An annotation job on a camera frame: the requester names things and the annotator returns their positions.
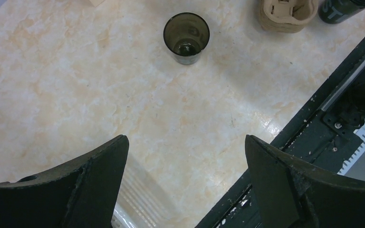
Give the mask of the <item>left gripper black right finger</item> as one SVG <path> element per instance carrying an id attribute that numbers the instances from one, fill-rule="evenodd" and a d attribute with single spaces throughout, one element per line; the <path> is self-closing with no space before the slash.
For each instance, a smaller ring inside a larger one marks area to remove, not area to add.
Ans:
<path id="1" fill-rule="evenodd" d="M 252 189 L 266 228 L 365 228 L 365 181 L 245 138 Z"/>

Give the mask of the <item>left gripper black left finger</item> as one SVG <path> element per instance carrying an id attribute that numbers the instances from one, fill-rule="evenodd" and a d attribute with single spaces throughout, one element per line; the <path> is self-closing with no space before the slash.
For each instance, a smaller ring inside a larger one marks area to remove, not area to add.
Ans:
<path id="1" fill-rule="evenodd" d="M 119 135 L 49 170 L 0 183 L 0 228 L 109 228 L 128 156 Z"/>

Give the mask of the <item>stack of dark cups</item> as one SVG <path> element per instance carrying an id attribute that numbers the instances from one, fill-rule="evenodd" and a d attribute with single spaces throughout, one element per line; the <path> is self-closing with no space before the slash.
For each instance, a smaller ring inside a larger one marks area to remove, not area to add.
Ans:
<path id="1" fill-rule="evenodd" d="M 363 10 L 365 0 L 324 0 L 318 15 L 327 24 L 339 24 Z"/>

